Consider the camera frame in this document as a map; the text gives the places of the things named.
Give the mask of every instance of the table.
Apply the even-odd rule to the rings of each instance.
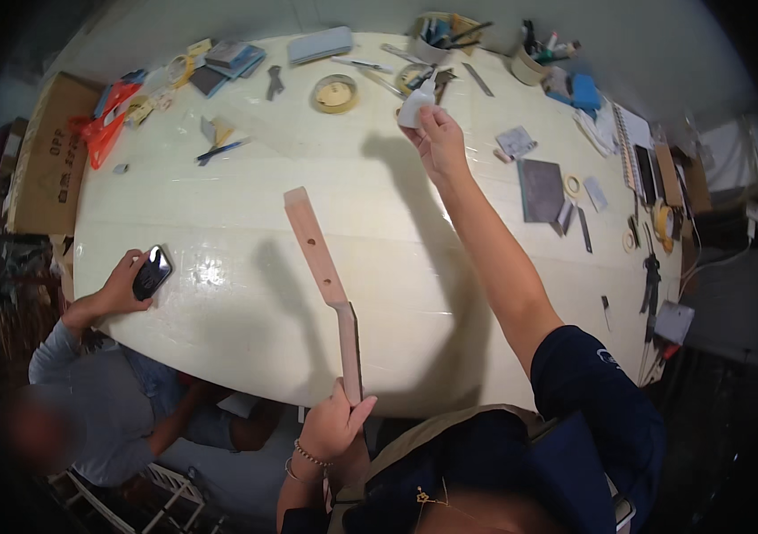
[[[154,307],[110,318],[103,330],[201,379],[313,406],[340,375],[340,349],[336,315],[322,302],[284,213],[283,193],[305,186],[358,315],[364,388],[379,397],[375,414],[426,417],[491,402],[535,409],[530,383],[438,194],[397,129],[393,113],[401,100],[345,65],[290,66],[292,37],[258,41],[268,52],[260,72],[209,100],[182,87],[170,109],[152,113],[138,131],[124,129],[106,164],[87,170],[75,232],[75,294],[99,289],[124,251],[160,243],[174,273]],[[406,37],[353,37],[352,57],[406,65],[379,49],[406,48]],[[494,98],[462,61],[476,68]],[[266,70],[276,64],[286,90],[266,101]],[[474,178],[532,258],[557,314],[597,336],[637,382],[647,251],[622,249],[633,197],[619,156],[599,155],[573,110],[515,80],[505,58],[456,51],[450,64],[459,78],[441,103],[465,132]],[[349,113],[309,106],[316,82],[333,73],[357,81],[361,99]],[[252,142],[197,166],[194,156],[210,147],[200,117],[217,114],[237,126],[232,138],[249,134]],[[494,136],[517,125],[539,141],[532,159],[557,162],[564,174],[598,177],[608,208],[597,214],[586,193],[580,196],[593,254],[578,222],[564,238],[548,225],[523,222],[516,167],[491,154]],[[111,172],[119,163],[129,164],[126,174]],[[641,212],[641,219],[649,215]],[[681,245],[666,255],[655,242],[655,251],[660,300],[674,299]],[[610,302],[612,332],[601,295]]]

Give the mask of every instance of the glue bottle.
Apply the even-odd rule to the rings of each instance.
[[[421,108],[423,106],[432,106],[435,104],[435,76],[438,74],[438,68],[433,69],[433,75],[428,80],[424,80],[420,87],[412,91],[408,98],[403,102],[403,107],[399,110],[397,124],[407,128],[421,128]]]

